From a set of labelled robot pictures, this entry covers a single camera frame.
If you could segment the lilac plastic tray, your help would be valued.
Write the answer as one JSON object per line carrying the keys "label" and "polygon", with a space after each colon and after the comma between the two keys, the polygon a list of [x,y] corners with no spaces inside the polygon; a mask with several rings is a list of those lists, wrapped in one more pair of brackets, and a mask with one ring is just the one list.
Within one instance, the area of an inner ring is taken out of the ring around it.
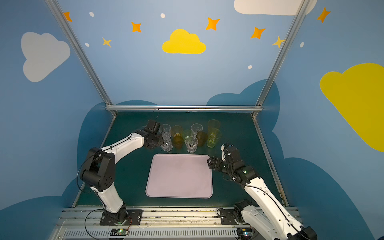
{"label": "lilac plastic tray", "polygon": [[146,195],[152,198],[209,199],[213,195],[208,155],[156,154]]}

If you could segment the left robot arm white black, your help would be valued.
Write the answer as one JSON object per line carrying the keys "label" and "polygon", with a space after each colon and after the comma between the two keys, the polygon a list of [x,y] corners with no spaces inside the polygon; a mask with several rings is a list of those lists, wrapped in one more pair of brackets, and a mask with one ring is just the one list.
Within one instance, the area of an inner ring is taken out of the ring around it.
{"label": "left robot arm white black", "polygon": [[162,134],[144,128],[110,146],[89,150],[79,171],[79,178],[90,186],[103,204],[102,225],[122,226],[129,218],[126,204],[115,187],[117,163],[137,149],[154,149],[162,144]]}

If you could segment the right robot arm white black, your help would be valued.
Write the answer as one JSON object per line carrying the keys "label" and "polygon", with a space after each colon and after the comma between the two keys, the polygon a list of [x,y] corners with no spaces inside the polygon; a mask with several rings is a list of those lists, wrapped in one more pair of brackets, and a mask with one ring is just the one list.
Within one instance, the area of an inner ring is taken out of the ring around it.
{"label": "right robot arm white black", "polygon": [[316,240],[316,232],[297,221],[271,193],[257,171],[241,158],[233,145],[221,147],[222,156],[207,160],[209,169],[221,172],[239,184],[261,208],[248,200],[234,205],[234,221],[239,225],[249,225],[266,240]]}

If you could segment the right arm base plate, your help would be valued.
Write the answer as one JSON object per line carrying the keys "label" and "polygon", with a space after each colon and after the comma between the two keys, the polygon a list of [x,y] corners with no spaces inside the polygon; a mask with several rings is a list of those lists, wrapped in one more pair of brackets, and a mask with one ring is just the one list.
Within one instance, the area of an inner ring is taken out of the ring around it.
{"label": "right arm base plate", "polygon": [[220,217],[222,225],[238,225],[239,224],[239,211],[235,209],[219,208],[217,213]]}

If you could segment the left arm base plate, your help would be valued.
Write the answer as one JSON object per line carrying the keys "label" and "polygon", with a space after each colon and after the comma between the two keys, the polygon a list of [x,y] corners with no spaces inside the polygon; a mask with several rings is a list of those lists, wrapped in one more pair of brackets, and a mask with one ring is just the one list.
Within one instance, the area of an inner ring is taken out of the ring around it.
{"label": "left arm base plate", "polygon": [[104,210],[100,226],[138,226],[141,223],[142,214],[142,210],[123,209],[117,213]]}

